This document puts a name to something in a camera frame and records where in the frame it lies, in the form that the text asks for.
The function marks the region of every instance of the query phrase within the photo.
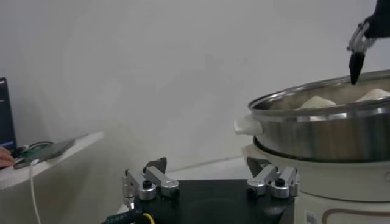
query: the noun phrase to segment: black platform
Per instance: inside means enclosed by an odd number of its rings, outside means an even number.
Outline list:
[[[153,214],[156,223],[280,223],[283,212],[294,204],[293,198],[277,199],[269,193],[254,199],[247,194],[246,180],[179,182],[181,194],[178,199],[158,196],[152,201],[140,202],[143,211]],[[293,214],[286,215],[289,217],[283,217],[283,220],[293,219]]]

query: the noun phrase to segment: stainless steel pot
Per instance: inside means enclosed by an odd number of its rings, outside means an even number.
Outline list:
[[[320,162],[390,160],[390,97],[355,102],[370,90],[390,91],[390,70],[293,87],[252,101],[250,116],[235,122],[238,134],[255,136],[269,153]],[[337,103],[299,109],[313,96]]]

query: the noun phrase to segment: smartphone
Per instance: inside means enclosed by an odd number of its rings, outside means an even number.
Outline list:
[[[62,155],[73,145],[74,145],[74,139],[55,143],[53,145],[47,145],[37,150],[33,149],[33,152],[30,152],[26,157],[21,158],[20,161],[18,161],[15,165],[13,165],[13,168],[20,169],[29,166],[30,163],[36,159],[39,160],[39,163],[43,161],[47,161],[49,159],[53,159],[55,157]]]

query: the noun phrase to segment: pot rim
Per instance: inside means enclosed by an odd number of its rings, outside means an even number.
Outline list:
[[[360,81],[378,80],[384,77],[390,78],[390,70],[367,72],[361,74]],[[248,104],[252,111],[252,116],[261,121],[277,122],[312,122],[312,121],[331,121],[338,119],[352,119],[358,117],[375,116],[379,114],[390,114],[390,97],[379,98],[362,102],[352,102],[337,104],[322,108],[304,108],[290,110],[265,110],[256,108],[261,103],[272,99],[281,98],[291,93],[316,89],[323,86],[336,86],[349,83],[350,77],[339,77],[334,79],[322,80],[318,82],[307,83],[292,88],[277,91],[262,97],[259,97]]]

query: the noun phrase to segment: computer monitor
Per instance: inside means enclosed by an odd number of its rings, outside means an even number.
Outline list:
[[[0,146],[11,152],[16,149],[15,129],[6,78],[0,78]]]

